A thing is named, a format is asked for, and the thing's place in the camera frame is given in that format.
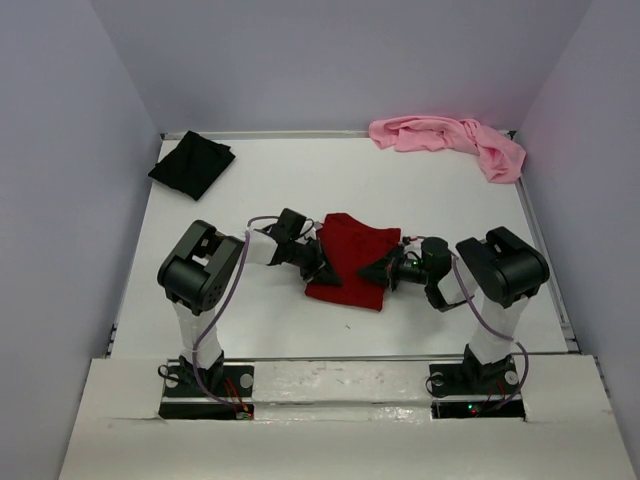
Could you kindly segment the red t shirt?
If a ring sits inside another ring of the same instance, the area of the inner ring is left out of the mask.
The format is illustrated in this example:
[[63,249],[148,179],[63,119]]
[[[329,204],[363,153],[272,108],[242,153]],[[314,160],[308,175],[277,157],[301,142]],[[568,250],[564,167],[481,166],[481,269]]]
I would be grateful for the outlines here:
[[401,229],[373,228],[347,213],[330,213],[325,216],[318,238],[342,285],[308,284],[305,295],[332,304],[381,311],[385,288],[361,278],[357,271],[396,247]]

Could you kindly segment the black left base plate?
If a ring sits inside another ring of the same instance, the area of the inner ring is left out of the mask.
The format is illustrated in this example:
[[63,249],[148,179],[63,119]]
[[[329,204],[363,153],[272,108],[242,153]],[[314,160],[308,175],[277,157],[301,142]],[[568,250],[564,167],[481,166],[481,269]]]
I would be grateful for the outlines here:
[[214,399],[195,380],[187,379],[177,361],[161,365],[157,370],[163,380],[159,416],[165,420],[253,420],[254,371],[249,363],[227,363],[219,383],[210,388]]

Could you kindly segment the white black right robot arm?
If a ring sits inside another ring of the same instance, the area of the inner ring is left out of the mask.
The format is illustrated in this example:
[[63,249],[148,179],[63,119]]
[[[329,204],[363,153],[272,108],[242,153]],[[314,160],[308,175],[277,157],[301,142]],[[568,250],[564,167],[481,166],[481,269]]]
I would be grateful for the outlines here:
[[394,291],[402,282],[421,285],[435,310],[466,305],[478,322],[459,363],[431,366],[425,382],[435,398],[493,395],[508,402],[521,393],[530,366],[516,370],[511,350],[524,346],[515,330],[530,299],[550,278],[544,256],[505,227],[484,238],[449,246],[440,237],[420,237],[419,251],[405,237],[358,276]]

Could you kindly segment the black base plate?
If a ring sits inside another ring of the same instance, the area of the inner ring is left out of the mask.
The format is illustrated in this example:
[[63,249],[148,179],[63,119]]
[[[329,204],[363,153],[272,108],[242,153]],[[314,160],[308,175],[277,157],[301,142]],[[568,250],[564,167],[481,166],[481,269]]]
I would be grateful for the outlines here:
[[227,363],[219,383],[210,388],[214,399],[195,380],[187,379],[177,361],[161,365],[157,370],[163,380],[159,416],[165,420],[253,420],[254,371],[249,363]]
[[486,418],[525,419],[515,365],[474,382],[462,375],[461,363],[436,363],[429,366],[425,381],[432,397],[431,416],[435,420]]

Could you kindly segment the pink t shirt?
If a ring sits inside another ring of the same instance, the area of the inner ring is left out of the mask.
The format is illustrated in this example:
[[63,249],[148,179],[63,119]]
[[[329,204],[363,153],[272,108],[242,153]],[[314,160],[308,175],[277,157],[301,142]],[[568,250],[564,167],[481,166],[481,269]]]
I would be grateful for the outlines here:
[[372,122],[368,134],[380,149],[401,153],[454,150],[473,155],[487,182],[494,184],[519,180],[526,159],[523,147],[474,119],[397,117]]

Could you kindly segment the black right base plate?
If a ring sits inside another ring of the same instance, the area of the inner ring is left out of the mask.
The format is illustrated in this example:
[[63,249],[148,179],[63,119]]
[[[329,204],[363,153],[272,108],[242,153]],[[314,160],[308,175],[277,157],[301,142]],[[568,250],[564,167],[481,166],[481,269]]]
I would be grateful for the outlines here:
[[431,416],[435,420],[486,418],[525,419],[515,365],[474,382],[462,375],[461,363],[436,363],[429,366],[425,381],[432,397]]

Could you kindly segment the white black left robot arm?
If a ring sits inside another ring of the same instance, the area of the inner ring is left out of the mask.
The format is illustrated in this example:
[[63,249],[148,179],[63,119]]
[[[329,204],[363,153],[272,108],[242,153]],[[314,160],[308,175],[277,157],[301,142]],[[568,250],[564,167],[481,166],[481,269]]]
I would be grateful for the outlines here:
[[183,347],[178,364],[160,366],[159,376],[224,404],[226,400],[214,393],[224,374],[217,323],[245,266],[287,264],[296,267],[308,285],[340,286],[319,230],[319,223],[288,208],[279,216],[250,219],[241,237],[224,234],[204,220],[194,221],[157,273],[157,283],[179,321]]

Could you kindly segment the black t shirt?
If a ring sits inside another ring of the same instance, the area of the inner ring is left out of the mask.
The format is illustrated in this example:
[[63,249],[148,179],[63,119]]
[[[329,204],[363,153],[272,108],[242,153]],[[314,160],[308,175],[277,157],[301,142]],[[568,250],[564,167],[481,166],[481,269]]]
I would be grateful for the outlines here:
[[198,201],[235,158],[228,145],[188,131],[178,145],[152,168],[148,176]]

